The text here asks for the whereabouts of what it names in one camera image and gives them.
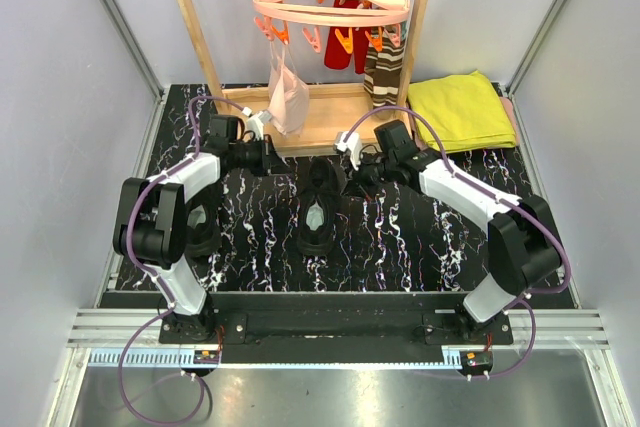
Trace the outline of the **black sneaker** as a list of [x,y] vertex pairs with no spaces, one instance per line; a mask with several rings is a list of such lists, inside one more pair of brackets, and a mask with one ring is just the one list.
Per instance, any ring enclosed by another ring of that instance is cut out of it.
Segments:
[[334,243],[334,225],[340,207],[337,172],[324,157],[311,161],[299,193],[297,246],[302,255],[326,256]]
[[208,257],[221,246],[219,206],[215,200],[198,194],[190,201],[189,207],[185,255],[191,258]]

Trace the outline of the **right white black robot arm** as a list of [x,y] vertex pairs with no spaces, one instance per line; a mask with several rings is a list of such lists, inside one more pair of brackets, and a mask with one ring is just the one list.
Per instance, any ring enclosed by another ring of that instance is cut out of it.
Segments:
[[449,324],[457,337],[476,343],[506,308],[563,267],[566,253],[548,203],[521,198],[467,174],[443,153],[419,148],[405,124],[394,120],[376,128],[380,148],[367,154],[355,132],[341,132],[337,151],[348,155],[347,191],[365,196],[384,183],[396,183],[438,200],[479,227],[488,242],[488,272],[456,306]]

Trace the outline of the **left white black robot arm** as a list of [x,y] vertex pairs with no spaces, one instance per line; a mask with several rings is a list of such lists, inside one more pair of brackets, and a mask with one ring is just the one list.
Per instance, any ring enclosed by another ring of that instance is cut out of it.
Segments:
[[162,293],[165,327],[193,342],[216,334],[211,298],[191,266],[220,247],[221,180],[236,169],[256,177],[289,171],[264,131],[270,119],[266,111],[247,120],[214,115],[198,151],[156,176],[128,178],[122,185],[114,251],[146,273]]

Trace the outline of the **white pink hanging garment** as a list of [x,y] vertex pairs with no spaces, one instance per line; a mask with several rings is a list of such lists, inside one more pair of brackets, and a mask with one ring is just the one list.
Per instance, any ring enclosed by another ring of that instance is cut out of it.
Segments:
[[302,131],[310,108],[309,86],[299,77],[288,46],[270,45],[268,82],[271,123],[284,136]]

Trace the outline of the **black marble pattern mat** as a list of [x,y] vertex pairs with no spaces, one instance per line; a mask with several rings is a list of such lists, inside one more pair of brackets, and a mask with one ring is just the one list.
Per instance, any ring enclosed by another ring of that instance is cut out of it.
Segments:
[[[177,163],[193,145],[187,105],[210,94],[206,84],[166,89],[162,117],[145,175]],[[533,186],[519,148],[448,154],[472,176],[499,190],[529,197]],[[326,257],[297,248],[299,198],[313,157],[286,158],[291,174],[227,176],[219,214],[221,248],[194,267],[200,283],[216,291],[427,292],[470,291],[488,264],[484,233],[460,213],[404,186],[383,186],[375,198],[342,198],[334,245]],[[128,259],[116,256],[100,307],[157,308],[164,299]]]

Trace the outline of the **brown striped hanging sock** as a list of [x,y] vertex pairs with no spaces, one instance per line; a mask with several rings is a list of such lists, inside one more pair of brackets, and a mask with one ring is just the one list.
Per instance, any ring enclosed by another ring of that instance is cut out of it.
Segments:
[[382,35],[382,48],[370,46],[364,66],[363,87],[374,109],[395,105],[404,60],[404,44],[395,46],[386,32]]

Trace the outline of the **red hanging sock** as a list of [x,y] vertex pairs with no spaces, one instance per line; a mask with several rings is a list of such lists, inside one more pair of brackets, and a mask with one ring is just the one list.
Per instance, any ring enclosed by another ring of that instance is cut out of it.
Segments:
[[[353,50],[348,53],[341,44],[336,31],[346,40],[351,39]],[[366,34],[370,32],[369,28],[352,28],[348,27],[331,27],[327,38],[327,46],[324,56],[324,65],[333,70],[344,70],[354,64],[356,74],[363,74],[365,70],[367,52],[369,49],[369,40]]]

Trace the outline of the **yellow folded towel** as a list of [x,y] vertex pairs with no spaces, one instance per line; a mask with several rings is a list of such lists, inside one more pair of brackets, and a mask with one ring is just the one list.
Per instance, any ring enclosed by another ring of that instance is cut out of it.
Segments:
[[501,98],[478,71],[413,83],[408,102],[423,118],[415,122],[417,135],[431,148],[457,153],[518,145]]

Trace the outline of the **pink round clip hanger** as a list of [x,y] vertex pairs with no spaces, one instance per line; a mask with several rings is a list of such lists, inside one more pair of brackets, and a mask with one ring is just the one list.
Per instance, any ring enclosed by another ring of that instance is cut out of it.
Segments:
[[299,24],[312,49],[322,50],[319,29],[345,28],[336,37],[345,52],[353,51],[356,29],[386,26],[398,27],[409,17],[410,0],[252,0],[256,12],[255,25],[270,41],[288,45],[289,26]]

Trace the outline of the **wooden drying rack frame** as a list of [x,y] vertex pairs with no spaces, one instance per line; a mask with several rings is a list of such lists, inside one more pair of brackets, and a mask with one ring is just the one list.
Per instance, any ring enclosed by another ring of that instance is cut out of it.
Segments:
[[355,34],[364,46],[382,49],[390,44],[402,51],[395,101],[404,106],[415,65],[428,0],[252,0],[254,23],[268,40],[273,55],[265,87],[222,87],[206,43],[193,0],[177,0],[191,42],[215,103],[224,114],[238,112],[246,128],[259,137],[270,136],[288,155],[325,154],[336,132],[364,122],[363,140],[374,141],[381,109],[365,83],[305,84],[296,73],[291,53],[292,25],[298,24],[306,42],[322,53],[329,42],[321,28],[332,30],[340,49],[351,54]]

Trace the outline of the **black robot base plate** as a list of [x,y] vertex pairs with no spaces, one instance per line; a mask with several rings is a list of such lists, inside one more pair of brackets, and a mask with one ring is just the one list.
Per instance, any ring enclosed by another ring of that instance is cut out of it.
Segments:
[[507,347],[508,318],[474,327],[457,293],[217,293],[197,330],[165,321],[162,344],[222,343],[230,368],[451,367],[455,348]]

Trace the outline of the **aluminium frame rail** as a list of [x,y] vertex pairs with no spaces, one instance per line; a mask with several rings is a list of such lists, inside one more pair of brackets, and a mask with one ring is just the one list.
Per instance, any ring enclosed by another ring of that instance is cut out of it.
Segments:
[[[66,344],[69,347],[122,346],[150,320],[150,309],[81,309]],[[593,309],[536,309],[537,349],[608,350],[607,335],[599,313]]]

